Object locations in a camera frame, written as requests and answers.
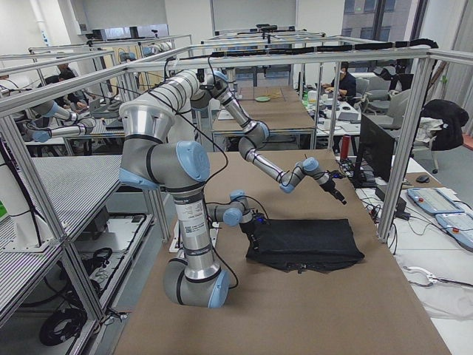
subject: folded black garment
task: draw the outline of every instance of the folded black garment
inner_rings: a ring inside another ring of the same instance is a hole
[[[256,227],[259,248],[246,257],[279,270],[347,268],[364,258],[348,220],[269,220]]]

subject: black jacket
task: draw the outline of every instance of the black jacket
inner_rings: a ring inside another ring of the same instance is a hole
[[[469,115],[455,102],[432,100],[423,107],[421,117],[436,118],[443,121],[442,130],[435,134],[432,150],[449,150],[463,144],[461,127],[466,125]]]

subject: green plate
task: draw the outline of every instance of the green plate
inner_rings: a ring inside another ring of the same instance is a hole
[[[259,96],[257,98],[255,98],[256,101],[258,102],[268,102],[271,98],[269,98],[268,96]]]

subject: computer mouse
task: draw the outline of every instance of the computer mouse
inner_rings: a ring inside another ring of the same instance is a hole
[[[426,174],[422,174],[417,176],[417,179],[415,179],[418,183],[428,183],[430,182],[430,177]]]

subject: brown paper surface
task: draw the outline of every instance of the brown paper surface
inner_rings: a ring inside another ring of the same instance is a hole
[[[327,151],[264,152],[283,169],[307,156],[337,169]],[[265,205],[270,218],[348,218],[365,259],[351,268],[285,273],[245,259],[246,236],[238,227],[219,232],[217,250],[238,274],[219,309],[175,305],[162,287],[172,256],[163,246],[115,354],[449,354],[393,256],[375,236],[375,226],[348,180],[337,187],[341,205],[306,177],[290,195],[238,153],[205,188],[207,201],[228,201],[244,189]],[[222,155],[211,154],[216,171]]]
[[[415,179],[418,178],[419,175],[427,174],[430,176],[430,181],[428,183],[418,183]],[[406,180],[411,183],[412,186],[409,187],[443,187],[443,185],[438,181],[435,177],[431,176],[428,173],[423,172],[410,172],[406,174]]]
[[[239,100],[243,109],[251,118],[263,121],[269,129],[301,129],[314,127],[313,119],[308,115],[297,93],[291,87],[244,87]],[[259,96],[274,96],[268,102],[258,102]],[[241,130],[234,120],[215,120],[214,131]]]

